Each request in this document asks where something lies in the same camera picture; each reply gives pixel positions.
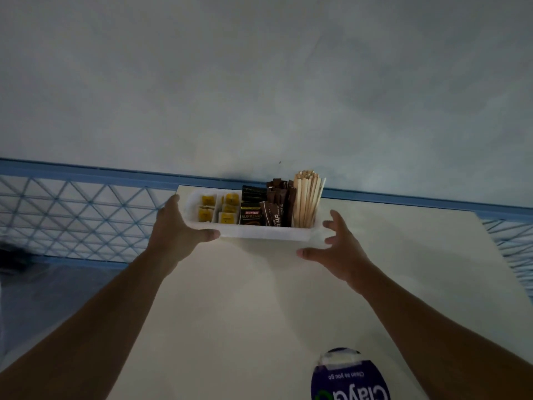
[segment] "hand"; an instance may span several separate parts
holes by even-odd
[[[147,250],[165,256],[170,264],[166,275],[170,274],[177,263],[188,257],[198,243],[206,243],[220,237],[220,232],[213,229],[197,230],[185,224],[177,202],[179,195],[172,195],[165,207],[157,212],[156,223],[148,241]]]
[[[325,220],[323,226],[332,229],[334,236],[324,240],[330,248],[301,248],[296,252],[304,260],[316,261],[324,265],[337,278],[348,282],[359,292],[359,286],[368,270],[379,271],[372,264],[357,239],[350,232],[344,219],[337,211],[330,211],[333,220]]]

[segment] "person's right arm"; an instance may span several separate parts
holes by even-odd
[[[364,253],[343,218],[331,211],[330,248],[297,255],[324,265],[372,306],[431,399],[533,399],[533,366],[443,316],[395,283]]]

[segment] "person's left arm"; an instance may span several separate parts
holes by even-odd
[[[194,230],[178,195],[157,215],[148,248],[32,350],[0,373],[1,399],[105,399],[137,339],[163,279],[217,230]]]

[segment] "concrete wall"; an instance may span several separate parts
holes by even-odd
[[[0,156],[532,206],[530,12],[2,0]]]

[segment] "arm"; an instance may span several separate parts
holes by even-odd
[[[0,374],[1,399],[105,399],[150,311],[159,285],[198,243],[220,235],[183,222],[172,196],[148,248],[74,316]]]
[[[431,399],[533,398],[533,366],[441,315],[383,274],[364,253],[343,218],[331,211],[324,226],[336,232],[327,249],[297,255],[317,261],[372,306]]]

